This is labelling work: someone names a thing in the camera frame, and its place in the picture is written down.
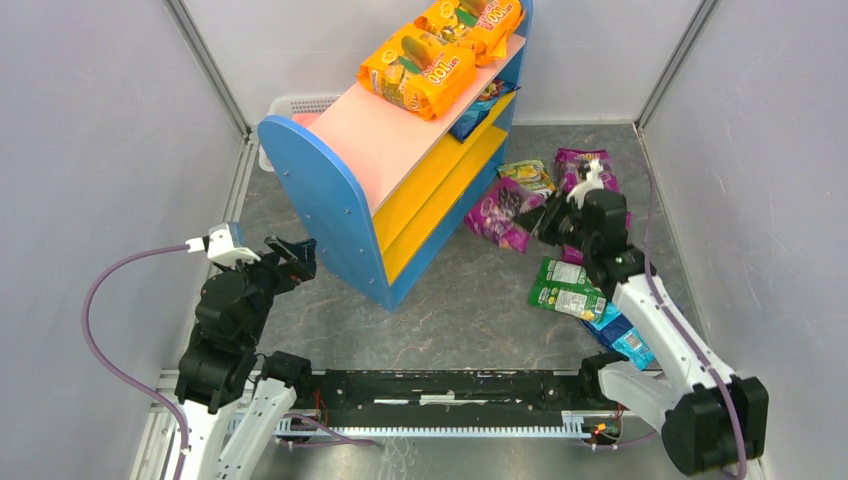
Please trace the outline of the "yellow green Fox's candy bag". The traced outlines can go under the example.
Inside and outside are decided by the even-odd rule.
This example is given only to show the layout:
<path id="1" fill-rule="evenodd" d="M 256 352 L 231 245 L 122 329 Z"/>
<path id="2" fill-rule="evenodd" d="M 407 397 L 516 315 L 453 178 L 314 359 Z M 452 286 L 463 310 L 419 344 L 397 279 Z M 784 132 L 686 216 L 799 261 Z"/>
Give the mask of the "yellow green Fox's candy bag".
<path id="1" fill-rule="evenodd" d="M 529 192 L 545 198 L 557 192 L 557 186 L 541 158 L 503 164 L 497 172 L 501 178 L 509 178 Z"/>

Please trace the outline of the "blue Slendy candy bag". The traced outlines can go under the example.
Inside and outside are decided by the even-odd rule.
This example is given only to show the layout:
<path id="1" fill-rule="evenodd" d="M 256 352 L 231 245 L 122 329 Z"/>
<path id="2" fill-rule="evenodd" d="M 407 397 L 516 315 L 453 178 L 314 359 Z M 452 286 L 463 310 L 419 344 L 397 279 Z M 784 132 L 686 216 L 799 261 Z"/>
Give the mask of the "blue Slendy candy bag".
<path id="1" fill-rule="evenodd" d="M 473 131 L 488 117 L 497 102 L 520 86 L 496 78 L 489 83 L 477 99 L 460 115 L 449 129 L 450 135 L 464 143 Z"/>

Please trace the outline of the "orange candy bag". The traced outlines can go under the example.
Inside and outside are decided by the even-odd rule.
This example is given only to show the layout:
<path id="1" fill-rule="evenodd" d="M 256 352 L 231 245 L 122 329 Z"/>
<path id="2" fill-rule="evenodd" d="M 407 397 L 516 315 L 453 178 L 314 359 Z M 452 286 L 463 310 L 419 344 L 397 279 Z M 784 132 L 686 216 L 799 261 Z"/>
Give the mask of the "orange candy bag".
<path id="1" fill-rule="evenodd" d="M 411 23 L 363 61 L 357 73 L 366 91 L 427 121 L 445 115 L 476 77 L 470 50 Z"/>
<path id="2" fill-rule="evenodd" d="M 476 67 L 504 59 L 510 36 L 521 25 L 525 8 L 518 0 L 442 0 L 413 24 L 448 43 L 470 50 Z"/>

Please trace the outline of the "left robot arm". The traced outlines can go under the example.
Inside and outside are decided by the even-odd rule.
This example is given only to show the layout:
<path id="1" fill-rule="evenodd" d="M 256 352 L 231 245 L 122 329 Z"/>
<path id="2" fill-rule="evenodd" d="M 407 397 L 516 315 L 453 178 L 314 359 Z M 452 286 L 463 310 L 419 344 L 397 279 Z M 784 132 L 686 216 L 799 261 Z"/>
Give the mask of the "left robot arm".
<path id="1" fill-rule="evenodd" d="M 265 244 L 267 251 L 255 252 L 224 228 L 185 243 L 185 251 L 204 253 L 218 272 L 201 287 L 196 321 L 178 363 L 176 399 L 164 402 L 177 419 L 170 466 L 176 479 L 248 477 L 273 423 L 293 406 L 307 374 L 307 360 L 272 355 L 254 387 L 260 405 L 271 411 L 250 415 L 233 437 L 235 446 L 223 444 L 257 364 L 275 298 L 313 279 L 317 269 L 313 239 L 290 243 L 270 236 Z"/>

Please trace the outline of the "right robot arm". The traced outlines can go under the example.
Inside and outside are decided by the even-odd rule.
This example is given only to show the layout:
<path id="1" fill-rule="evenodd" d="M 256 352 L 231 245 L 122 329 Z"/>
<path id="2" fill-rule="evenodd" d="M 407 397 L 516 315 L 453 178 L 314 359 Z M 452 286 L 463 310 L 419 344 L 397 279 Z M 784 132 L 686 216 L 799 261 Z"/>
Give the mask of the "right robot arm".
<path id="1" fill-rule="evenodd" d="M 516 216 L 539 241 L 583 254 L 591 283 L 637 329 L 664 379 L 626 359 L 598 355 L 580 372 L 595 393 L 621 404 L 661 437 L 684 475 L 736 466 L 765 449 L 769 394 L 756 377 L 742 378 L 713 353 L 671 301 L 646 254 L 628 238 L 627 201 L 605 188 L 555 194 Z"/>

